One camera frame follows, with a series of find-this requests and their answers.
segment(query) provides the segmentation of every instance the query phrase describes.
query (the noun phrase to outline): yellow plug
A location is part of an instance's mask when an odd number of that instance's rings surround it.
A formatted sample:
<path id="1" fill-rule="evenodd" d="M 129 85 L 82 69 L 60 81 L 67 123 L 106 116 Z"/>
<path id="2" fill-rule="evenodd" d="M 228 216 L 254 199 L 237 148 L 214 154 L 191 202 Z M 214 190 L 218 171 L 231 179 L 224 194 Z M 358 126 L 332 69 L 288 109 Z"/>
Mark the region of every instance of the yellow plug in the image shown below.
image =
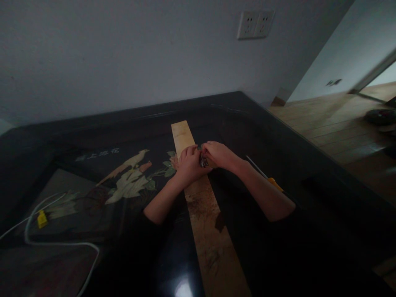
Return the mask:
<path id="1" fill-rule="evenodd" d="M 45 216 L 44 210 L 40 210 L 40 213 L 37 217 L 38 228 L 41 229 L 48 225 L 47 217 Z"/>

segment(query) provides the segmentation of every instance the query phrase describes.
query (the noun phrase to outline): small metal object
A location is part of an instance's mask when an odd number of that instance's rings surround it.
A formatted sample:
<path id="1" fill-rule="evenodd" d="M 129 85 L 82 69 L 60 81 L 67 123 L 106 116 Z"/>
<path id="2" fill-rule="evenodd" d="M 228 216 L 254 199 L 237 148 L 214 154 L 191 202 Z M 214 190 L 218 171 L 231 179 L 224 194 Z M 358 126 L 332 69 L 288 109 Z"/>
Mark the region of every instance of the small metal object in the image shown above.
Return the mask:
<path id="1" fill-rule="evenodd" d="M 248 155 L 245 155 L 245 156 L 246 156 L 246 158 L 249 159 L 249 161 L 252 163 L 252 165 L 253 165 L 254 167 L 256 167 L 257 171 L 260 172 L 266 179 L 268 179 L 268 176 L 266 176 L 266 175 L 264 174 L 264 172 L 261 171 L 261 169 L 253 162 L 253 160 L 250 159 Z"/>
<path id="2" fill-rule="evenodd" d="M 207 159 L 203 155 L 200 155 L 200 157 L 199 157 L 199 165 L 201 167 L 209 166 Z"/>

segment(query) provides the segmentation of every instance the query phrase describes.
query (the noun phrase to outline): electrical socket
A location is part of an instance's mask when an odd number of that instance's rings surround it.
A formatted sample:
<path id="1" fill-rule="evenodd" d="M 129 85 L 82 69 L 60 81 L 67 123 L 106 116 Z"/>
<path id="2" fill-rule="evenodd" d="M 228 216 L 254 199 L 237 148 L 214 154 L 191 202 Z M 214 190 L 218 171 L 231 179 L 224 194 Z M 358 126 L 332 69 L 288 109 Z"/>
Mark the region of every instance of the electrical socket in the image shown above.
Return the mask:
<path id="1" fill-rule="evenodd" d="M 265 38 L 268 36 L 274 14 L 275 12 L 273 10 L 260 12 L 255 32 L 253 34 L 254 38 Z"/>
<path id="2" fill-rule="evenodd" d="M 259 12 L 245 11 L 242 12 L 239 23 L 238 39 L 253 38 L 257 24 Z"/>

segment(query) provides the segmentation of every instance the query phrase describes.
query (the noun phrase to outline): painted bird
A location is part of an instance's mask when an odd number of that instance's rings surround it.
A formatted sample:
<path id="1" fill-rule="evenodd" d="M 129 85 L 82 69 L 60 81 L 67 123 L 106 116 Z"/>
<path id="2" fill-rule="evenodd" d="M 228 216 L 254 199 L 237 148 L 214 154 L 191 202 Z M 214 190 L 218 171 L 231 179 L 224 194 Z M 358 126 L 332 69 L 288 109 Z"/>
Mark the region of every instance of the painted bird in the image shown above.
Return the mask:
<path id="1" fill-rule="evenodd" d="M 116 177 L 118 173 L 124 171 L 128 166 L 132 166 L 132 168 L 139 163 L 140 161 L 143 160 L 144 155 L 150 150 L 144 149 L 140 151 L 137 155 L 133 156 L 132 158 L 126 160 L 122 165 L 118 166 L 116 169 L 114 169 L 108 176 L 106 176 L 104 179 L 102 179 L 96 186 L 101 185 L 104 183 L 106 180 Z"/>

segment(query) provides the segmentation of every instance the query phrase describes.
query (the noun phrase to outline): person's right hand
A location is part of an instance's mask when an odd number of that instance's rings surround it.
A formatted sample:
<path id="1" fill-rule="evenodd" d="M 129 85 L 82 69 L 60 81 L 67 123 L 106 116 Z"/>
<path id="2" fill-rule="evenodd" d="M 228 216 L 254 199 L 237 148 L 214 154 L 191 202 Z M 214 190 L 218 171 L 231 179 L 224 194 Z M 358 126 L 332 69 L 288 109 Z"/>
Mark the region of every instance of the person's right hand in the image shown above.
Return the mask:
<path id="1" fill-rule="evenodd" d="M 216 141 L 208 141 L 202 145 L 204 157 L 209 158 L 217 166 L 227 169 L 231 172 L 237 170 L 243 160 L 234 154 L 228 147 Z"/>

